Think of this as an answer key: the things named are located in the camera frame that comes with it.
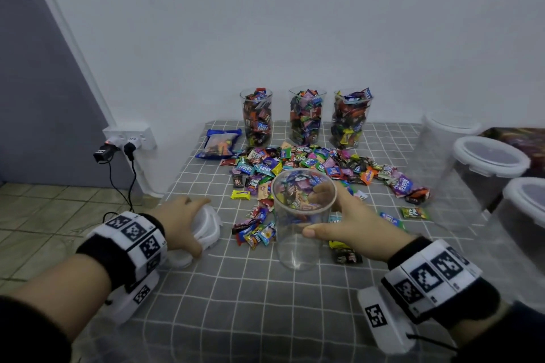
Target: left hand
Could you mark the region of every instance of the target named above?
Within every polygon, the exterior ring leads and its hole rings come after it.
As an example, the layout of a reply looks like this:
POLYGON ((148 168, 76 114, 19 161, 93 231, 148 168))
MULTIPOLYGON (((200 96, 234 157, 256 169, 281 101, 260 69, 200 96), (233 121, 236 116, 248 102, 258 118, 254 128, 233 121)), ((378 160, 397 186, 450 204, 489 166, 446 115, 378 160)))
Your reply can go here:
POLYGON ((193 237, 191 222, 202 206, 209 202, 208 198, 191 201, 187 195, 183 195, 165 202, 148 213, 163 225, 169 250, 186 250, 195 258, 201 255, 203 249, 193 237))

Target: power outlet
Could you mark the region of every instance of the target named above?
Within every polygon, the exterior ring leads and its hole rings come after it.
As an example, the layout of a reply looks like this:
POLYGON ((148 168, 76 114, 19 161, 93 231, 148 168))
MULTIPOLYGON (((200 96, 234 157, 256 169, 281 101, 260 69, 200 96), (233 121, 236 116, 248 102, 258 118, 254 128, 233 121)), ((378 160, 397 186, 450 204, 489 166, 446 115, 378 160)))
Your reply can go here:
POLYGON ((113 135, 119 135, 126 143, 129 138, 139 138, 142 144, 141 149, 154 149, 157 142, 153 137, 152 129, 147 124, 124 124, 122 126, 108 126, 103 129, 106 139, 113 135))

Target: black and white wristband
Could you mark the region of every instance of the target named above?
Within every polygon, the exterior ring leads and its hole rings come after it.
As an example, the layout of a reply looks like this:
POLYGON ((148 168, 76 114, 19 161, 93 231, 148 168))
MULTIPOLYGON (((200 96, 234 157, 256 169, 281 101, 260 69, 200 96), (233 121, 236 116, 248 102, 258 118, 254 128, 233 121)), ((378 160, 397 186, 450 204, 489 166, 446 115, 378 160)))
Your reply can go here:
POLYGON ((499 306, 498 291, 482 271, 444 240, 420 237, 389 262, 382 283, 415 324, 434 318, 446 328, 481 319, 499 306))
POLYGON ((154 217, 126 211, 93 229, 76 252, 102 264, 115 290, 140 281, 166 260, 164 233, 154 217))

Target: table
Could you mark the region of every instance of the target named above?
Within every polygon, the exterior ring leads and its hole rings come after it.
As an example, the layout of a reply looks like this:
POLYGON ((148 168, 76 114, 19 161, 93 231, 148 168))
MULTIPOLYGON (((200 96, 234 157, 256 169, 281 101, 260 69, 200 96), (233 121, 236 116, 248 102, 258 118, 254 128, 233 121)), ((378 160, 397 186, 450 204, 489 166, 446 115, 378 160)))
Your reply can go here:
MULTIPOLYGON (((331 146, 330 123, 322 124, 321 146, 331 146)), ((235 129, 242 121, 213 121, 205 125, 195 155, 209 128, 235 129)), ((274 122, 272 146, 289 137, 289 122, 274 122)), ((379 164, 406 165, 420 126, 408 123, 368 123, 357 153, 379 164)), ((242 137, 235 149, 245 147, 242 137)), ((256 204, 229 198, 230 167, 217 160, 189 158, 162 201, 180 194, 208 196, 223 221, 221 238, 199 261, 182 270, 162 266, 161 279, 133 318, 119 328, 95 318, 76 343, 84 361, 109 362, 285 362, 373 361, 385 362, 357 301, 359 289, 379 284, 386 264, 364 259, 362 264, 333 262, 327 246, 317 267, 294 272, 277 260, 275 243, 259 244, 252 251, 237 246, 230 228, 256 204)), ((369 187, 353 185, 369 193, 366 200, 377 212, 399 218, 407 206, 379 181, 369 187)), ((490 253, 475 241, 479 225, 456 232, 431 221, 407 220, 408 232, 443 238, 457 250, 479 253, 474 261, 508 300, 521 299, 543 306, 542 291, 521 276, 521 266, 508 251, 490 253), (513 288, 510 276, 519 281, 513 288)), ((435 322, 419 325, 420 335, 451 343, 446 330, 435 322)), ((452 352, 426 342, 396 361, 446 361, 452 352)))

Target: right hand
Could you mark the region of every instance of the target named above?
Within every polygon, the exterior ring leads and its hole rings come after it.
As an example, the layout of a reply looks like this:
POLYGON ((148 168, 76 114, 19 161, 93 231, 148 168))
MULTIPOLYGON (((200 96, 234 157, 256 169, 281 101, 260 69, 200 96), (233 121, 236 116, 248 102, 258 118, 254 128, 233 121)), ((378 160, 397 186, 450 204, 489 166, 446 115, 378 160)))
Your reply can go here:
MULTIPOLYGON (((378 216, 339 182, 335 187, 337 199, 331 210, 342 212, 341 222, 309 225, 303 229, 304 237, 340 241, 367 258, 384 262, 416 238, 378 216)), ((330 198, 327 184, 317 185, 314 191, 312 202, 330 198)))

